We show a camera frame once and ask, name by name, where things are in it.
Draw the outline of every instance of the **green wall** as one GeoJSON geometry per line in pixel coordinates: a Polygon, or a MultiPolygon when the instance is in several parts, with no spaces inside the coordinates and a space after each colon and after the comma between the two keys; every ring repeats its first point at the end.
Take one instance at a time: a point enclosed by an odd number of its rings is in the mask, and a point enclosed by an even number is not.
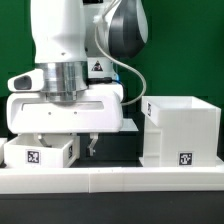
{"type": "MultiPolygon", "coordinates": [[[[9,94],[10,77],[33,68],[29,4],[0,1],[0,96],[9,94]]],[[[147,95],[194,95],[224,107],[224,1],[143,0],[143,4],[150,38],[128,63],[146,77],[147,95]]],[[[138,79],[122,69],[121,76],[130,97],[140,92],[138,79]]]]}

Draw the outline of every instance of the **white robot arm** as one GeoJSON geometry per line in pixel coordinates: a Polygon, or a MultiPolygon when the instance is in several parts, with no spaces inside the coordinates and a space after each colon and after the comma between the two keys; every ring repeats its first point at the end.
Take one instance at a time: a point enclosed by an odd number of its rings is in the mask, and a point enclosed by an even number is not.
{"type": "Polygon", "coordinates": [[[121,85],[110,83],[112,61],[135,56],[147,41],[141,0],[31,0],[31,25],[36,68],[8,82],[14,92],[7,103],[9,129],[38,135],[119,132],[123,96],[121,85]],[[98,60],[104,60],[103,69],[95,71],[98,60]]]}

